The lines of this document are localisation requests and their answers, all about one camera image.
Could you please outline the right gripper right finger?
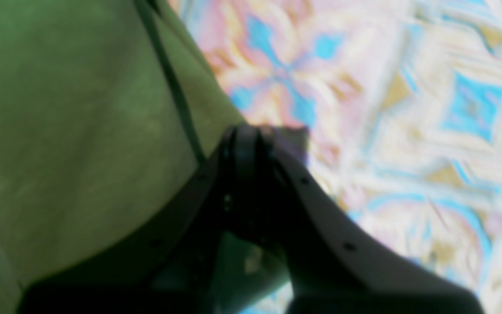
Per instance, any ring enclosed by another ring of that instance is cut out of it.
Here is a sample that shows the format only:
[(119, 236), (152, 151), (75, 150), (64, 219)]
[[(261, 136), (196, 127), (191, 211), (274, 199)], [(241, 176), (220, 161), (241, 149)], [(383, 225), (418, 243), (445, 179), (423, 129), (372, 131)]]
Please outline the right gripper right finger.
[(244, 128), (244, 234), (279, 249), (289, 314), (482, 314), (472, 292), (362, 231), (268, 127)]

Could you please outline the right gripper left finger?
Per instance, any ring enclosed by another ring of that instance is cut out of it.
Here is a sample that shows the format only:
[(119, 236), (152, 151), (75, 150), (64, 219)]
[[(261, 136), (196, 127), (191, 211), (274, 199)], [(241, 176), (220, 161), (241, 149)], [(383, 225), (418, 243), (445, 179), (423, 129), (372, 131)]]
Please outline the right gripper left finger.
[(161, 211), (109, 249), (32, 284), (20, 314), (219, 314), (211, 291), (236, 128)]

